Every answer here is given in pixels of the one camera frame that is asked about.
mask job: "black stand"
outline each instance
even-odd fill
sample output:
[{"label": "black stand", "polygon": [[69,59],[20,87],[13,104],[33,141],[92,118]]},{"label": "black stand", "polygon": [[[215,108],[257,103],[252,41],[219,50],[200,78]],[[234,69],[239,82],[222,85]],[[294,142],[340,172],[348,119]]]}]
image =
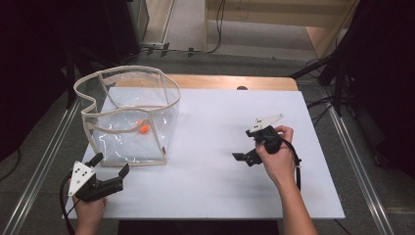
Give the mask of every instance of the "black stand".
[{"label": "black stand", "polygon": [[342,100],[343,81],[347,74],[346,50],[350,43],[352,43],[354,40],[357,40],[357,36],[359,36],[357,35],[357,32],[360,30],[362,22],[369,15],[369,12],[372,10],[374,4],[375,1],[368,1],[366,4],[362,4],[362,2],[359,3],[356,8],[354,18],[350,24],[350,28],[345,34],[345,37],[340,42],[339,46],[329,56],[289,75],[289,77],[297,79],[308,74],[311,71],[319,69],[322,66],[326,66],[319,75],[318,82],[322,86],[328,86],[330,85],[330,82],[333,80],[333,78],[337,78],[333,106],[340,117],[342,116],[340,113],[340,105]]}]

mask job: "black strap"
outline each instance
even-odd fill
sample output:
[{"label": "black strap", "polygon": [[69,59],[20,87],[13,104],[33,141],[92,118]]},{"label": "black strap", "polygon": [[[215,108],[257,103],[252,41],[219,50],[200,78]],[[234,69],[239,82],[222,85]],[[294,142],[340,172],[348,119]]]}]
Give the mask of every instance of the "black strap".
[{"label": "black strap", "polygon": [[296,181],[297,181],[297,187],[299,187],[299,189],[301,190],[301,173],[300,173],[300,162],[301,162],[301,159],[297,155],[296,149],[294,149],[294,146],[290,142],[288,142],[287,140],[285,140],[283,138],[281,138],[281,139],[288,146],[288,148],[290,148],[290,150],[293,151],[293,154],[294,154],[294,163],[296,164]]}]

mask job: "metal rail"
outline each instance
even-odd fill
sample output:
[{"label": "metal rail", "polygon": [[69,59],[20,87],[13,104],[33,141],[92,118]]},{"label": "metal rail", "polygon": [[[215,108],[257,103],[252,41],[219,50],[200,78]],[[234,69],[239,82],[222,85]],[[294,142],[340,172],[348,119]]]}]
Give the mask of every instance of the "metal rail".
[{"label": "metal rail", "polygon": [[[325,96],[330,95],[330,91],[328,91],[327,88],[323,88],[323,93]],[[344,120],[341,117],[338,117],[336,111],[333,108],[330,109],[330,115],[342,140],[342,144],[345,147],[346,155],[350,161],[351,168],[354,171],[354,175],[356,176],[357,182],[360,186],[360,189],[362,190],[367,206],[369,207],[369,211],[372,213],[379,233],[385,235],[393,235],[394,232],[384,206],[382,205],[382,202],[379,199],[375,188],[373,187],[369,175],[367,174],[366,169],[360,160],[359,154],[357,153],[354,144],[351,141]]]},{"label": "metal rail", "polygon": [[62,120],[55,131],[55,134],[49,142],[49,145],[46,148],[46,151],[36,168],[36,171],[34,172],[21,197],[19,198],[15,210],[9,222],[7,223],[5,230],[3,231],[3,235],[19,234],[23,223],[31,209],[31,206],[33,205],[34,200],[39,193],[40,187],[42,186],[43,181],[46,178],[46,175],[52,165],[52,162],[56,157],[59,147],[61,146],[65,135],[67,134],[68,128],[73,120],[73,117],[76,114],[78,107],[79,100],[76,99],[72,106],[65,111],[64,116],[62,117]]}]

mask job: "finger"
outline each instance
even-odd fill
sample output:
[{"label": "finger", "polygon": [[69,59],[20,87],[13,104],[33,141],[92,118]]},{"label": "finger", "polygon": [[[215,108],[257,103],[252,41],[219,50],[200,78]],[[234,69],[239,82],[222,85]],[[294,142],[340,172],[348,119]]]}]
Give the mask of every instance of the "finger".
[{"label": "finger", "polygon": [[294,130],[288,126],[285,125],[279,125],[277,127],[275,127],[275,131],[277,132],[283,132],[284,133],[284,139],[287,140],[288,142],[292,142],[293,141],[293,135],[294,135]]}]

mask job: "aluminum rail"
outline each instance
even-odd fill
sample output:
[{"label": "aluminum rail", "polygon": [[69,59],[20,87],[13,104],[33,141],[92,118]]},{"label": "aluminum rail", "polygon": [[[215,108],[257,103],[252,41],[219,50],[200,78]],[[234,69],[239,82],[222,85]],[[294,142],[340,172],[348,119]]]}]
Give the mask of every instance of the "aluminum rail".
[{"label": "aluminum rail", "polygon": [[42,186],[43,181],[52,165],[52,162],[58,153],[59,147],[67,134],[78,107],[79,100],[76,99],[72,106],[65,111],[61,122],[59,123],[45,153],[43,154],[42,159],[39,162],[39,165],[36,168],[36,171],[19,198],[15,210],[7,223],[5,230],[3,231],[3,235],[19,234],[31,206],[39,193],[40,187]]}]

